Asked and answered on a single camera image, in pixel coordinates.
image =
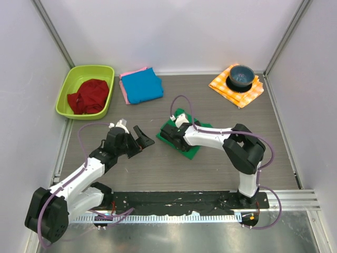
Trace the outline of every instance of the folded towel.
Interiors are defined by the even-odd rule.
[[[174,116],[178,117],[182,113],[186,114],[187,119],[188,119],[189,122],[192,122],[192,116],[189,115],[188,113],[186,113],[181,108],[178,108],[175,111]],[[169,125],[175,127],[175,123],[172,120],[168,120],[165,124],[163,124],[163,126],[165,126],[166,124],[169,124]],[[213,128],[211,124],[207,124],[207,123],[203,123],[203,122],[200,122],[200,125],[202,127],[205,127],[205,128]],[[164,139],[163,137],[160,136],[160,133],[158,133],[156,136],[157,136],[158,139],[160,139],[163,142],[167,143],[168,145],[170,145],[171,147],[173,147],[176,150],[176,147],[172,143],[170,143],[168,140],[166,140],[166,139]],[[178,150],[178,152],[181,153],[182,155],[186,156],[190,160],[192,160],[194,158],[194,156],[196,155],[196,153],[198,152],[199,149],[200,149],[200,146],[193,146],[193,147],[191,147],[191,149],[189,151],[180,151],[180,150]]]
[[[155,75],[152,68],[123,76],[122,82],[131,104],[158,99],[164,95],[162,80]]]
[[[123,94],[123,97],[124,97],[124,100],[125,100],[125,103],[126,104],[130,104],[130,102],[128,101],[127,99],[127,94],[126,94],[126,91],[125,91],[125,88],[124,88],[124,85],[123,85],[123,82],[122,82],[122,77],[123,76],[126,76],[126,75],[131,75],[133,73],[136,73],[136,72],[139,72],[139,71],[143,71],[143,70],[147,70],[147,67],[143,67],[141,68],[140,70],[136,70],[136,71],[130,71],[130,72],[125,72],[123,74],[120,74],[120,87],[121,87],[121,90],[122,90],[122,94]]]
[[[234,65],[229,66],[225,71],[218,75],[210,84],[209,87],[215,90],[224,98],[237,105],[239,108],[244,108],[264,91],[263,84],[259,81],[259,77],[256,75],[252,87],[249,91],[244,93],[234,92],[226,85],[226,79],[230,75],[231,68]]]

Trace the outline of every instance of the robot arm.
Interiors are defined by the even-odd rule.
[[[37,189],[29,206],[25,226],[37,232],[41,209],[53,193],[56,195],[48,204],[41,223],[42,236],[52,243],[60,239],[68,224],[78,215],[94,207],[107,207],[111,202],[111,189],[92,182],[107,173],[117,163],[119,156],[126,154],[131,158],[154,144],[138,126],[134,130],[138,136],[136,140],[126,128],[125,120],[120,120],[116,126],[111,124],[106,139],[89,155],[86,167],[81,165],[69,177],[49,189]]]
[[[201,126],[197,128],[198,130],[188,122],[186,115],[183,113],[175,120],[175,126],[166,124],[161,129],[161,137],[170,141],[177,149],[182,151],[188,151],[196,145],[224,150],[234,167],[239,171],[241,202],[243,204],[255,203],[256,194],[259,191],[256,185],[257,170],[263,159],[264,144],[252,136],[220,134],[228,131],[250,132],[248,128],[241,124],[237,124],[232,129],[213,129]]]

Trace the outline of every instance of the green cloth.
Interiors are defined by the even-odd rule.
[[[179,116],[180,114],[182,114],[182,113],[185,113],[185,114],[187,115],[187,119],[188,119],[189,122],[191,123],[191,122],[192,122],[192,116],[189,115],[189,114],[187,114],[187,113],[186,113],[183,109],[181,109],[181,108],[178,108],[178,109],[175,111],[174,116],[175,116],[175,117],[178,117],[178,116]],[[166,124],[170,124],[170,125],[172,125],[172,126],[175,127],[175,123],[174,123],[172,120],[168,120],[163,126],[165,126]],[[202,127],[213,128],[212,125],[210,125],[210,124],[206,124],[206,123],[202,123],[202,122],[200,122],[200,124],[201,124]],[[163,142],[167,143],[168,145],[170,145],[171,147],[173,147],[174,149],[176,149],[175,146],[174,146],[172,143],[170,143],[169,141],[167,141],[166,139],[164,139],[163,137],[161,137],[161,136],[160,136],[160,133],[158,133],[156,136],[157,136],[158,139],[162,140]],[[199,148],[200,148],[200,146],[194,146],[194,147],[192,147],[192,148],[191,148],[189,151],[187,151],[187,152],[183,152],[183,151],[180,151],[180,150],[178,150],[178,152],[180,152],[182,155],[184,155],[184,156],[186,156],[187,158],[189,158],[190,160],[192,160],[192,159],[194,158],[194,156],[196,155],[196,153],[198,152]]]

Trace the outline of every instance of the gray floor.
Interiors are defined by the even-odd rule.
[[[245,124],[252,132],[269,139],[275,149],[274,163],[261,174],[261,184],[276,190],[298,189],[281,137],[280,129],[265,92],[243,109],[238,109],[208,87],[214,75],[162,76],[164,97],[138,105],[126,105],[115,78],[110,108],[101,122],[116,123],[127,119],[129,129],[138,125],[156,144],[142,153],[127,159],[120,157],[118,164],[99,179],[115,191],[146,190],[234,190],[239,185],[239,174],[226,154],[220,150],[201,147],[191,161],[155,135],[169,119],[170,104],[174,97],[185,94],[193,103],[195,117],[215,128],[230,128],[236,123]],[[175,108],[189,111],[187,102],[178,100]],[[86,121],[75,121],[63,165],[61,179],[77,169],[84,160],[76,133]],[[90,126],[82,131],[86,150],[90,153],[105,139],[108,129]],[[266,152],[264,162],[270,157]]]

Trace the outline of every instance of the purple cable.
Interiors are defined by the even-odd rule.
[[[77,132],[77,138],[78,138],[78,141],[79,141],[79,143],[80,143],[80,146],[81,146],[81,149],[82,149],[82,151],[83,151],[83,153],[84,153],[84,156],[85,156],[85,162],[84,162],[84,167],[82,168],[82,170],[78,173],[78,174],[76,174],[75,176],[73,176],[69,181],[67,181],[66,183],[64,183],[61,187],[59,187],[48,199],[47,199],[47,201],[44,203],[44,205],[42,206],[42,209],[41,209],[41,211],[40,211],[40,213],[39,213],[39,215],[38,215],[38,220],[37,220],[37,236],[38,236],[38,239],[39,239],[39,241],[40,241],[40,244],[41,244],[41,246],[44,248],[44,249],[48,249],[48,248],[50,248],[50,246],[52,245],[52,244],[50,244],[50,245],[47,245],[45,242],[44,242],[44,240],[43,240],[43,237],[42,237],[42,231],[41,231],[41,223],[42,223],[42,218],[43,218],[43,214],[44,214],[44,212],[46,211],[46,208],[47,208],[47,206],[48,206],[48,204],[52,201],[52,199],[65,187],[65,186],[67,186],[68,184],[70,184],[72,181],[74,181],[79,175],[81,175],[82,173],[83,173],[83,171],[85,171],[85,168],[86,168],[86,166],[88,165],[88,155],[86,154],[86,151],[85,151],[85,149],[84,149],[84,146],[83,146],[83,142],[82,142],[82,140],[81,140],[81,136],[80,136],[80,132],[84,129],[84,128],[86,128],[86,127],[88,127],[89,125],[110,125],[109,123],[102,123],[102,122],[100,122],[100,123],[88,123],[88,124],[86,124],[86,125],[84,125],[84,126],[82,126],[79,130],[78,130],[78,132]]]
[[[269,187],[261,186],[261,185],[260,185],[260,173],[261,173],[261,170],[262,170],[263,168],[269,166],[269,165],[274,161],[275,150],[274,150],[274,148],[273,148],[273,145],[272,145],[268,140],[266,140],[265,138],[263,138],[263,137],[261,137],[261,136],[259,136],[259,135],[257,135],[257,134],[254,134],[254,133],[242,132],[242,131],[216,132],[216,131],[209,131],[209,130],[201,130],[201,129],[199,129],[199,128],[195,125],[195,123],[194,123],[195,118],[194,118],[194,114],[193,114],[192,103],[191,103],[191,101],[187,98],[187,96],[185,96],[185,95],[178,95],[178,96],[176,96],[176,97],[173,99],[173,101],[172,101],[172,103],[171,103],[171,107],[170,107],[170,116],[172,116],[172,115],[174,116],[174,114],[173,114],[173,105],[174,105],[174,102],[175,102],[178,98],[180,98],[180,97],[185,98],[185,99],[188,101],[188,103],[189,103],[190,111],[191,111],[191,118],[192,118],[192,126],[194,127],[194,129],[195,129],[196,131],[199,131],[199,132],[201,132],[201,133],[210,133],[210,134],[244,134],[244,135],[249,135],[249,136],[258,138],[258,139],[262,140],[264,143],[266,143],[266,144],[268,145],[268,147],[270,148],[270,151],[271,151],[271,157],[270,157],[270,160],[269,160],[266,164],[264,164],[264,165],[262,165],[262,166],[260,166],[260,167],[258,168],[257,174],[256,174],[256,185],[257,185],[258,187],[260,187],[260,188],[263,188],[263,189],[266,189],[266,190],[271,191],[271,192],[276,196],[276,199],[277,199],[277,201],[279,202],[279,205],[280,205],[280,212],[279,212],[279,215],[278,215],[277,219],[276,219],[272,224],[270,224],[270,225],[268,225],[268,226],[265,226],[265,227],[258,227],[258,228],[253,228],[253,229],[266,229],[266,228],[270,228],[270,227],[272,227],[273,225],[275,225],[275,224],[279,221],[279,219],[281,218],[281,214],[282,214],[282,205],[281,205],[280,198],[279,198],[279,196],[277,196],[276,192],[274,192],[274,191],[273,191],[272,189],[270,189]]]
[[[277,196],[276,192],[274,192],[271,188],[269,188],[269,187],[267,187],[267,186],[260,186],[260,188],[265,189],[265,190],[268,190],[268,191],[270,191],[272,194],[275,195],[275,197],[276,197],[276,199],[277,199],[277,201],[278,201],[278,203],[279,203],[279,206],[280,206],[279,215],[277,216],[276,220],[275,220],[273,223],[269,224],[268,226],[264,226],[264,227],[252,227],[252,228],[251,228],[250,226],[244,225],[246,228],[249,228],[249,229],[251,228],[251,229],[256,229],[256,230],[263,230],[263,229],[266,229],[266,228],[271,228],[271,227],[273,227],[276,223],[279,222],[279,220],[280,220],[280,218],[281,218],[281,215],[282,215],[282,205],[281,205],[281,200],[280,200],[279,196]]]
[[[124,213],[121,213],[120,215],[104,215],[103,213],[97,212],[95,210],[89,210],[89,211],[101,216],[100,219],[113,220],[114,218],[118,218],[120,216],[127,215],[129,212],[131,213],[133,210],[134,210],[134,208],[132,207],[128,211],[125,211]]]
[[[116,226],[118,223],[121,223],[123,220],[126,219],[127,216],[129,216],[133,212],[133,210],[134,210],[134,208],[130,208],[128,211],[126,211],[126,212],[124,212],[124,213],[122,213],[120,215],[115,215],[114,218],[120,217],[122,215],[125,215],[125,216],[122,219],[120,219],[119,221],[117,221],[115,223],[112,223],[110,225],[107,225],[106,228],[107,227],[110,228],[110,227]],[[83,236],[83,235],[85,235],[85,234],[87,234],[87,233],[89,233],[89,232],[91,232],[93,230],[96,230],[96,228],[88,229],[87,231],[85,231],[84,233],[80,234],[79,236],[76,236],[75,238],[72,238],[72,239],[62,239],[61,241],[64,241],[64,242],[74,241],[77,238],[79,238],[79,237],[81,237],[81,236]]]

